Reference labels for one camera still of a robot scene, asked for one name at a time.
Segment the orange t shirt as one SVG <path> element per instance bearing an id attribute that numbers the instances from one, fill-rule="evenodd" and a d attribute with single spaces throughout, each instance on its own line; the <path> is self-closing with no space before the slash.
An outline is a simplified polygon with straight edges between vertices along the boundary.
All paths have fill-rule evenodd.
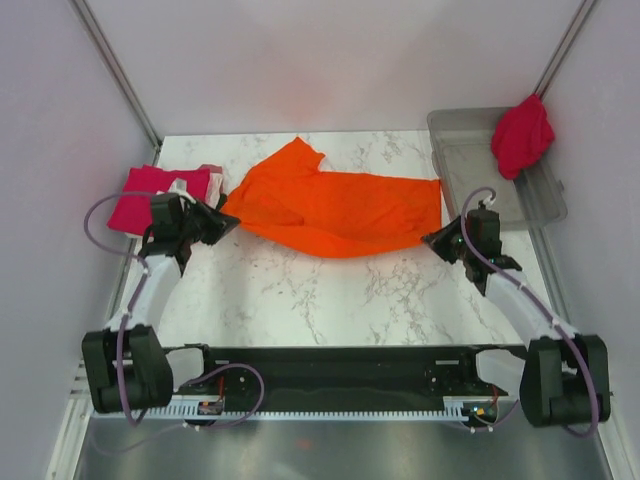
<path id="1" fill-rule="evenodd" d="M 248 171 L 224 213 L 251 233 L 321 258 L 412 248 L 441 229 L 439 181 L 323 171 L 324 158 L 295 138 Z"/>

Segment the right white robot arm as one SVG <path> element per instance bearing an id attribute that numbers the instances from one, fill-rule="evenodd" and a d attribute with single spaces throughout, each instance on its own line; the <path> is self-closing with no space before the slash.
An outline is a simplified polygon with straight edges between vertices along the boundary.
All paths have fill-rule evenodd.
<path id="1" fill-rule="evenodd" d="M 509 320 L 526 346 L 524 358 L 501 348 L 458 368 L 467 392 L 491 384 L 517 396 L 534 427 L 561 426 L 576 437 L 608 420 L 608 352 L 597 335 L 582 335 L 532 290 L 520 264 L 502 251 L 497 212 L 480 207 L 422 239 L 440 259 L 461 262 L 467 279 Z"/>

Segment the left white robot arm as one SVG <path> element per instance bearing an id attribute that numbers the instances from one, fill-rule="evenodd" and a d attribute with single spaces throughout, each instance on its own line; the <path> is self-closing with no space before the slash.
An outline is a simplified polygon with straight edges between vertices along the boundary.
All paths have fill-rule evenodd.
<path id="1" fill-rule="evenodd" d="M 164 347 L 155 328 L 193 245 L 213 246 L 240 224 L 187 193 L 140 196 L 150 203 L 151 223 L 140 250 L 122 254 L 140 265 L 138 283 L 122 310 L 81 343 L 94 409 L 121 413 L 133 426 L 147 410 L 167 406 L 184 383 L 198 393 L 218 385 L 220 371 L 204 360 L 201 345 Z"/>

